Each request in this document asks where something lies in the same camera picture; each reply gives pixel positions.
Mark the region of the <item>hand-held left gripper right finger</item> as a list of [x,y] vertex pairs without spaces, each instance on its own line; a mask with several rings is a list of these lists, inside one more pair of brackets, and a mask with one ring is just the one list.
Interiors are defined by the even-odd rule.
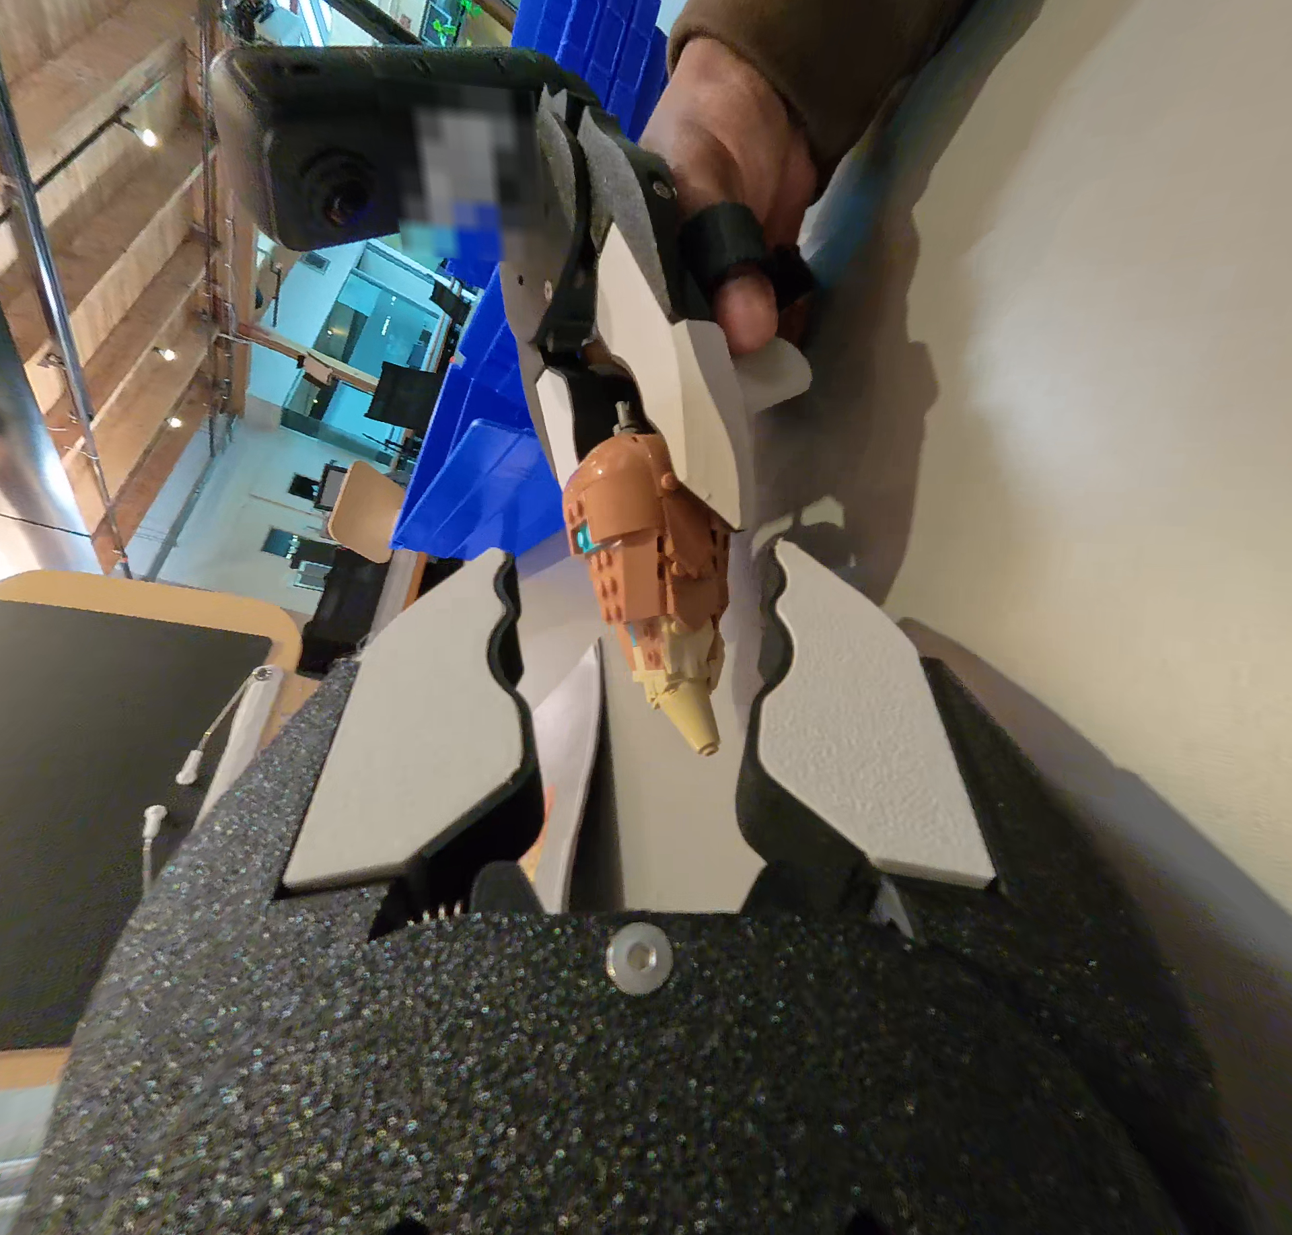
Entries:
[[989,894],[996,863],[915,646],[790,539],[752,570],[735,817],[763,868],[741,917],[860,917],[911,936],[904,891]]

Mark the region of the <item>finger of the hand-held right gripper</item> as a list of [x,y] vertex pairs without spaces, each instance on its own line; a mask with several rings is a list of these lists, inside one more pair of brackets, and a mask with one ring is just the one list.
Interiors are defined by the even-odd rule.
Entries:
[[525,404],[557,488],[596,450],[596,376],[584,356],[549,357],[518,342]]
[[681,485],[735,532],[747,528],[751,424],[721,329],[670,321],[627,239],[611,227],[597,262],[596,332],[631,376]]

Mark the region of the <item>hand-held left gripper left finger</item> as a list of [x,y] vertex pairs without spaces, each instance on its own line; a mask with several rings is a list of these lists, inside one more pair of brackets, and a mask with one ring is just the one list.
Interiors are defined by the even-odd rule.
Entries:
[[512,559],[487,551],[363,649],[282,872],[288,893],[402,880],[468,893],[538,839]]

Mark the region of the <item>brown toy brick model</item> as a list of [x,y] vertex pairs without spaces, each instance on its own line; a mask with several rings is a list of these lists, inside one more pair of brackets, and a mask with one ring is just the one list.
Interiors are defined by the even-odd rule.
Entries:
[[562,486],[569,551],[632,681],[700,757],[717,754],[730,528],[682,485],[663,436],[631,403]]

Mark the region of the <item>grey desk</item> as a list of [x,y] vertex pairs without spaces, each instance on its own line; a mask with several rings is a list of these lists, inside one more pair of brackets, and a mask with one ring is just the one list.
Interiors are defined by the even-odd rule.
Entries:
[[1098,839],[1289,1233],[1289,0],[977,0],[815,213],[761,521]]

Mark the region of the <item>person's right hand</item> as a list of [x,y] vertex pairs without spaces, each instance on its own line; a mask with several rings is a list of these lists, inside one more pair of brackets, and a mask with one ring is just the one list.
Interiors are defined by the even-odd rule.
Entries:
[[678,221],[751,212],[767,248],[795,245],[818,179],[802,130],[764,77],[709,38],[686,42],[640,136],[667,166]]

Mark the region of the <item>grey instruction booklet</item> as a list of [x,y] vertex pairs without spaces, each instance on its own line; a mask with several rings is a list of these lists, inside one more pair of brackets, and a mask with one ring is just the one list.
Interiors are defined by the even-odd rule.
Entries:
[[551,536],[518,562],[519,640],[543,792],[545,823],[525,856],[549,914],[624,903],[619,801],[607,699],[609,637],[588,578]]

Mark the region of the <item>tan wooden chair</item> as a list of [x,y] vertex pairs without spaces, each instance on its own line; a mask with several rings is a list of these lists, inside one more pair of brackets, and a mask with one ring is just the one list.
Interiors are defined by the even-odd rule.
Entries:
[[405,489],[374,466],[355,462],[347,469],[331,508],[328,539],[372,564],[387,564]]

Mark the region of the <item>black-topped tan table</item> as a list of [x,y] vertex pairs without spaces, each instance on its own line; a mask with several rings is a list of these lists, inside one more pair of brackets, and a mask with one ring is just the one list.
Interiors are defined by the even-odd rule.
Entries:
[[52,1082],[144,894],[242,773],[300,657],[255,598],[28,571],[2,580],[2,1088]]

